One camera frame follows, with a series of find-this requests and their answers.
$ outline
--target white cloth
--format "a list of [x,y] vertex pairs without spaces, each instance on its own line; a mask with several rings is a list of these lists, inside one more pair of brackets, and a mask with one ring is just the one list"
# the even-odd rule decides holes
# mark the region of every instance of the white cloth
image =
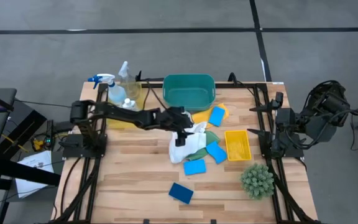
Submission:
[[175,145],[175,140],[178,138],[178,134],[172,133],[172,138],[169,142],[169,157],[172,163],[179,163],[186,156],[206,147],[205,128],[206,122],[195,124],[192,128],[186,128],[186,132],[194,134],[187,136],[185,145],[179,147]]

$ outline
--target yellow plastic tray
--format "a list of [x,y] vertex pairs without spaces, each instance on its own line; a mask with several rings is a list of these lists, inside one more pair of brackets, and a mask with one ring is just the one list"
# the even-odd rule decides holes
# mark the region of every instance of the yellow plastic tray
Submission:
[[225,131],[224,138],[229,161],[251,160],[247,131]]

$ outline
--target blue spray trigger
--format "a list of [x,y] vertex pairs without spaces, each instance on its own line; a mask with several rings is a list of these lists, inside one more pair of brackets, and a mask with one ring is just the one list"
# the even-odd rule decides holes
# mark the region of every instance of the blue spray trigger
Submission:
[[98,85],[98,83],[101,82],[101,81],[100,81],[101,78],[102,78],[102,77],[99,77],[98,75],[94,75],[93,77],[91,77],[91,78],[88,79],[88,82],[94,82],[93,89],[95,89],[96,86]]

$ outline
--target teal plastic bin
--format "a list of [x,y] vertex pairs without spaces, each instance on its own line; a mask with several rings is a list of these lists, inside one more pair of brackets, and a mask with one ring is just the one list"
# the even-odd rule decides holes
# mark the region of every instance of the teal plastic bin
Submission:
[[164,100],[188,111],[207,110],[215,100],[215,81],[208,74],[174,74],[164,78]]

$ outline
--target white paper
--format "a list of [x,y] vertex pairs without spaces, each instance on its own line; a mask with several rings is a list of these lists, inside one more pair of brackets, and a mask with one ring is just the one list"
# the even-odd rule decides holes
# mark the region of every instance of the white paper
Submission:
[[[38,169],[42,169],[53,173],[53,167],[52,165],[49,165],[51,164],[51,162],[52,162],[52,158],[50,155],[50,151],[44,151],[32,156],[28,156],[23,160],[19,161],[18,163],[29,167],[36,167]],[[17,186],[17,193],[19,193],[18,194],[19,198],[24,198],[40,190],[41,188],[46,187],[47,185],[16,178],[16,186]]]

